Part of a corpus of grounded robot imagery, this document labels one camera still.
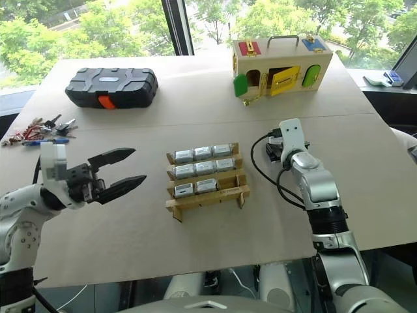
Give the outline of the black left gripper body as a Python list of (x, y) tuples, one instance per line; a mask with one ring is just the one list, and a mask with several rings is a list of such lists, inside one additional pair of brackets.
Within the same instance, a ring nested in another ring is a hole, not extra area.
[(98, 168), (87, 163), (67, 170), (68, 193), (75, 202), (94, 202), (98, 199), (99, 193), (104, 191), (105, 182), (97, 177), (97, 172)]

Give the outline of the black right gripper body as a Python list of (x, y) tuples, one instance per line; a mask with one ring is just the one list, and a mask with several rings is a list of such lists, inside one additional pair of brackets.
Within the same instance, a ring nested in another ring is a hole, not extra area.
[(268, 142), (265, 144), (265, 150), (271, 162), (281, 162), (281, 154), (283, 151), (282, 137), (275, 138), (270, 136)]

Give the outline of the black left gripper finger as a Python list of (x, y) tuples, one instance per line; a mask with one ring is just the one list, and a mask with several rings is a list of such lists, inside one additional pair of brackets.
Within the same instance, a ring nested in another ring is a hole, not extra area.
[(144, 180), (146, 180), (146, 178), (146, 175), (138, 175), (121, 179), (120, 181), (111, 184), (110, 187), (101, 190), (96, 195), (96, 202), (103, 205), (120, 198), (137, 188)]
[(110, 150), (108, 152), (88, 158), (87, 161), (90, 165), (90, 169), (93, 173), (96, 173), (101, 167), (118, 163), (131, 154), (135, 153), (136, 149), (123, 147)]

